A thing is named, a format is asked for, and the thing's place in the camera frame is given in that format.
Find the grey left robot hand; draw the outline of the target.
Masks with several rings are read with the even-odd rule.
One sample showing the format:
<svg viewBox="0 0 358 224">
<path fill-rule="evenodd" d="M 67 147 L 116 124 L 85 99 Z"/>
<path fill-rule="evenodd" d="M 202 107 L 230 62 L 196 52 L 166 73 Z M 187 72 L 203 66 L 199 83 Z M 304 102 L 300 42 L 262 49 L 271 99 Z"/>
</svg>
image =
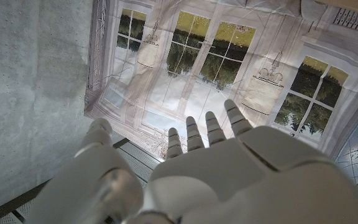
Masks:
<svg viewBox="0 0 358 224">
<path fill-rule="evenodd" d="M 106 119 L 91 123 L 74 159 L 36 196 L 29 223 L 358 223 L 358 188 L 324 154 L 268 126 L 253 127 L 235 102 L 224 107 L 234 137 L 206 113 L 209 146 L 192 117 L 188 150 L 175 128 L 167 158 L 142 187 L 111 142 Z"/>
</svg>

